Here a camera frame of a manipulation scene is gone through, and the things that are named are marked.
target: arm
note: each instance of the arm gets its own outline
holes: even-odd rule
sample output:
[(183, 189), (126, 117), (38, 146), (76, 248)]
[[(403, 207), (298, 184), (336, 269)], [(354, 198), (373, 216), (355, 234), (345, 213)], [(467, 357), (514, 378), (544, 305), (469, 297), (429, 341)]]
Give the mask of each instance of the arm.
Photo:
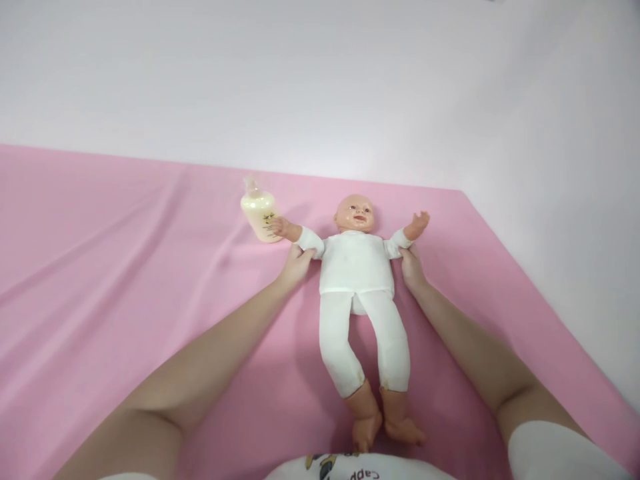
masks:
[(313, 258), (316, 260), (320, 260), (325, 252), (325, 243), (313, 230), (291, 223), (284, 217), (273, 220), (273, 232), (278, 237), (286, 238), (300, 246), (304, 251), (315, 249)]
[(400, 252), (409, 291), (494, 414), (506, 445), (514, 430), (531, 420), (557, 423), (586, 437), (514, 352), (429, 284), (415, 246)]
[(148, 376), (78, 448), (55, 480), (123, 472), (172, 479), (184, 439), (226, 390), (304, 278), (313, 253), (292, 246), (272, 284)]
[(413, 221), (403, 229), (405, 237), (410, 242), (418, 240), (418, 237), (420, 237), (425, 228), (427, 228), (429, 220), (429, 214), (425, 211), (421, 211), (419, 216), (414, 213)]
[(399, 249), (408, 249), (415, 240), (418, 239), (422, 232), (429, 224), (429, 214), (425, 211), (420, 212), (420, 216), (413, 214), (413, 221), (402, 230), (398, 230), (389, 240), (385, 240), (385, 249), (387, 256), (393, 260), (400, 258)]

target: hand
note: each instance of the hand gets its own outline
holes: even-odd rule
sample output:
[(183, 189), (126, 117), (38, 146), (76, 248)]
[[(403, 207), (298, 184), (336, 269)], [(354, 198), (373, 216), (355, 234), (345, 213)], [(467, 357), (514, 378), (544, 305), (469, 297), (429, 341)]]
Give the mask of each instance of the hand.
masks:
[(285, 288), (294, 288), (307, 274), (309, 263), (315, 255), (315, 252), (316, 249), (309, 249), (303, 253), (302, 248), (292, 243), (289, 254), (287, 255), (287, 260), (285, 261), (285, 266), (282, 267), (282, 271), (276, 281)]
[(429, 216), (428, 212), (420, 211), (420, 215), (416, 215), (415, 213), (413, 214), (413, 221), (411, 222), (411, 224), (417, 229), (423, 231), (425, 228), (427, 228), (430, 219), (431, 217)]
[(418, 247), (413, 244), (409, 249), (401, 248), (400, 255), (402, 255), (402, 276), (409, 291), (413, 293), (418, 288), (427, 285)]
[(272, 232), (274, 235), (278, 237), (286, 237), (289, 234), (289, 228), (291, 226), (291, 222), (284, 217), (276, 217), (271, 222), (273, 226)]

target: bottle label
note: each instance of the bottle label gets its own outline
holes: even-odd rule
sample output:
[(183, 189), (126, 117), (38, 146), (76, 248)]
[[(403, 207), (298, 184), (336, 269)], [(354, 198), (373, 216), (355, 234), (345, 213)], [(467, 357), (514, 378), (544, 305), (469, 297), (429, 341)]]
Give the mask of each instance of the bottle label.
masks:
[(276, 216), (277, 215), (274, 212), (269, 212), (262, 215), (263, 225), (261, 228), (267, 231), (266, 235), (269, 238), (276, 238), (277, 236), (276, 234), (271, 232), (273, 230), (272, 222), (273, 222), (273, 219), (276, 218)]

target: doll arm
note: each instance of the doll arm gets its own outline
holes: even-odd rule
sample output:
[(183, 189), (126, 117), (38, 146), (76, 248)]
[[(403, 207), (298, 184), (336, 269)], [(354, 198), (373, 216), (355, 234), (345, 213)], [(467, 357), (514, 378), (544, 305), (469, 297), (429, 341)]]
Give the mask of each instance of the doll arm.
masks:
[(398, 230), (389, 240), (385, 240), (385, 250), (387, 251), (387, 256), (391, 260), (402, 257), (402, 254), (400, 254), (400, 250), (398, 249), (407, 249), (411, 246), (412, 243), (413, 242), (410, 241), (405, 235), (404, 230)]
[(286, 238), (290, 242), (298, 244), (302, 250), (315, 248), (316, 254), (313, 258), (316, 260), (320, 260), (325, 252), (325, 243), (313, 230), (291, 223), (284, 217), (278, 217), (273, 220), (273, 233), (278, 237)]
[(389, 240), (385, 240), (385, 249), (390, 259), (400, 258), (398, 248), (407, 249), (422, 235), (429, 224), (429, 214), (421, 211), (420, 215), (413, 214), (413, 221), (402, 230), (398, 230)]
[(316, 250), (314, 259), (320, 260), (325, 252), (325, 242), (318, 237), (316, 232), (306, 227), (302, 227), (302, 234), (297, 242), (295, 242), (302, 250), (314, 249)]
[(416, 215), (414, 213), (413, 221), (403, 229), (406, 238), (409, 241), (418, 240), (418, 237), (422, 235), (422, 232), (424, 232), (425, 228), (427, 228), (429, 220), (429, 214), (425, 211), (421, 211), (420, 215)]

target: doll head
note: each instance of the doll head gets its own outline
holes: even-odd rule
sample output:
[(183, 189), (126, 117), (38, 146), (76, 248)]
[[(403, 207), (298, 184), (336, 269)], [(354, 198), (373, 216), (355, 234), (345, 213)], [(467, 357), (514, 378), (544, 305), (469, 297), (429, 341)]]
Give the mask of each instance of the doll head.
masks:
[(362, 195), (350, 195), (338, 205), (333, 221), (340, 233), (346, 230), (369, 233), (375, 226), (373, 204)]

